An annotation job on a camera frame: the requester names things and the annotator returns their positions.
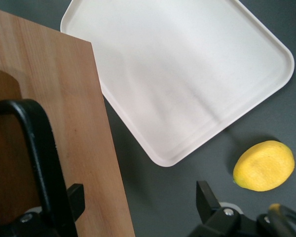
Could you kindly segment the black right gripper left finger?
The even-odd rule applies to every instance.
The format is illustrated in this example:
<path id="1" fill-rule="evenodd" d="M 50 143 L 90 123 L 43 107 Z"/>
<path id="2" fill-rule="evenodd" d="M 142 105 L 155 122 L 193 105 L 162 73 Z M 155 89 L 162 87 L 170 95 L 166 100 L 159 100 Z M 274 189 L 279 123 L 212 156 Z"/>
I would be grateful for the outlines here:
<path id="1" fill-rule="evenodd" d="M 85 210 L 84 187 L 73 184 L 67 190 L 73 217 L 69 218 L 73 229 L 65 227 L 60 230 L 47 224 L 42 211 L 27 211 L 4 227 L 6 237 L 76 237 L 78 236 L 75 222 Z"/>

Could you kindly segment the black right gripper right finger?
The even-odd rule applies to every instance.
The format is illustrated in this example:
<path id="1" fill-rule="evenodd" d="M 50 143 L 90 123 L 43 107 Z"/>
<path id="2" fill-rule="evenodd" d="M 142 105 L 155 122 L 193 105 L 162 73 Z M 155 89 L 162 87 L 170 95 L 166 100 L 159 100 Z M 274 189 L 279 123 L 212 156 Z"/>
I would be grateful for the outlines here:
<path id="1" fill-rule="evenodd" d="M 196 207 L 201 224 L 190 237 L 254 237 L 256 223 L 237 210 L 222 206 L 206 181 L 196 182 Z"/>

